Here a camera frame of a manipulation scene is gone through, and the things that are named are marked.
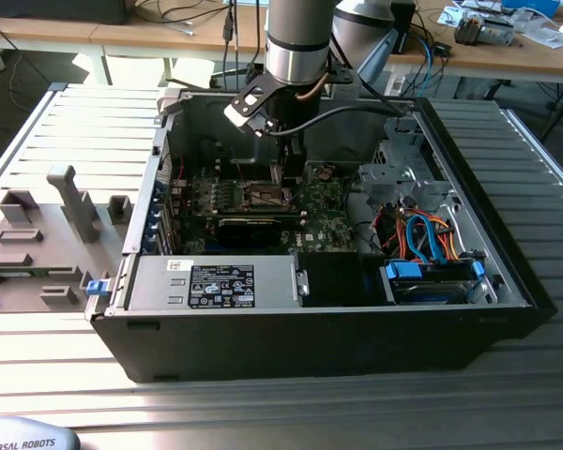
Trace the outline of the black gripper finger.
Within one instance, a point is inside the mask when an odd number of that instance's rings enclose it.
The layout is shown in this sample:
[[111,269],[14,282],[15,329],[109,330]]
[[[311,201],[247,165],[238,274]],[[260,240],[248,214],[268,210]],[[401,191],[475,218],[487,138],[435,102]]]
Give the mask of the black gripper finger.
[[291,188],[299,183],[306,164],[304,135],[296,134],[283,138],[282,143],[282,186]]

